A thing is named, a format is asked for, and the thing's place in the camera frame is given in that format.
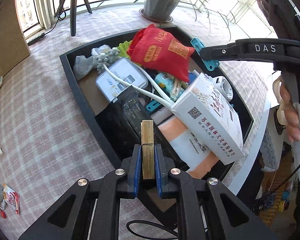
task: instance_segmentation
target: white cable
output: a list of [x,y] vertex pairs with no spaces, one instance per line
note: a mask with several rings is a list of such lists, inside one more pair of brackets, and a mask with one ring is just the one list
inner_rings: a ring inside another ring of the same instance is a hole
[[170,104],[174,104],[174,102],[169,98],[169,96],[158,86],[158,84],[150,77],[150,75],[140,66],[136,65],[138,69],[146,76],[146,78],[150,81],[153,87],[157,90],[157,92],[162,96],[162,98],[168,101]]
[[119,77],[117,77],[115,74],[113,74],[113,73],[107,68],[107,66],[106,66],[104,63],[103,63],[103,67],[105,68],[105,71],[107,71],[107,72],[109,73],[109,75],[110,75],[113,79],[117,80],[118,82],[120,82],[121,84],[123,84],[123,85],[125,85],[125,86],[127,86],[127,87],[132,86],[135,90],[139,91],[140,93],[142,93],[142,94],[144,94],[144,95],[146,95],[146,96],[148,96],[148,97],[153,98],[154,100],[157,100],[160,104],[162,104],[163,106],[165,106],[165,107],[167,107],[169,110],[171,110],[172,104],[170,104],[168,101],[164,100],[163,98],[161,98],[161,97],[159,97],[159,96],[157,96],[157,95],[155,95],[155,94],[153,94],[153,93],[150,93],[149,91],[146,91],[146,90],[144,90],[144,89],[142,89],[142,88],[136,87],[136,86],[134,86],[134,85],[132,85],[132,84],[130,84],[130,83],[128,83],[128,82],[122,80],[121,78],[119,78]]

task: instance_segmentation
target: black packet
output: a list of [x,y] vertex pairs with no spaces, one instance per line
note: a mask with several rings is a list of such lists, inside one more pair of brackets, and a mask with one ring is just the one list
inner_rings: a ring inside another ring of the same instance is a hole
[[[118,157],[123,160],[132,156],[135,144],[141,143],[142,120],[151,120],[151,117],[139,102],[138,92],[130,86],[95,119]],[[161,144],[163,155],[171,158],[176,168],[183,171],[189,169],[155,124],[154,143]]]

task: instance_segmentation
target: snack bag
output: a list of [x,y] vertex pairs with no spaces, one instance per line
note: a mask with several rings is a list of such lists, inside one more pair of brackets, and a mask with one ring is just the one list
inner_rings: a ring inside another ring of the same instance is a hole
[[16,211],[19,215],[19,195],[13,189],[9,188],[7,184],[3,183],[3,199],[4,201]]
[[138,31],[127,51],[131,61],[189,82],[188,66],[194,48],[182,45],[171,33],[150,24]]

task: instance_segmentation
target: tripod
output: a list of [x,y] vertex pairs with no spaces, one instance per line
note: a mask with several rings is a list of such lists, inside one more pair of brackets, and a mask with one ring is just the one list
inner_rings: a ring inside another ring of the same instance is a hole
[[[66,0],[61,0],[60,5],[58,7],[58,10],[56,12],[56,15],[58,15],[60,13],[65,1]],[[88,12],[92,13],[89,1],[84,0],[84,3],[85,3],[85,5],[88,9]],[[70,32],[71,32],[71,36],[75,36],[75,33],[76,33],[76,15],[77,15],[77,0],[71,0],[71,3],[70,3]]]

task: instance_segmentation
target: brown cardboard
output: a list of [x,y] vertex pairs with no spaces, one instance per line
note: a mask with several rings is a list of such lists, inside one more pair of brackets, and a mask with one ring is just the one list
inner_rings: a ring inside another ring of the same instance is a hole
[[96,85],[97,77],[98,72],[96,70],[92,70],[83,79],[78,81],[78,84],[95,115],[99,114],[109,104],[109,101]]
[[0,76],[30,55],[21,30],[15,0],[3,0],[0,5]]

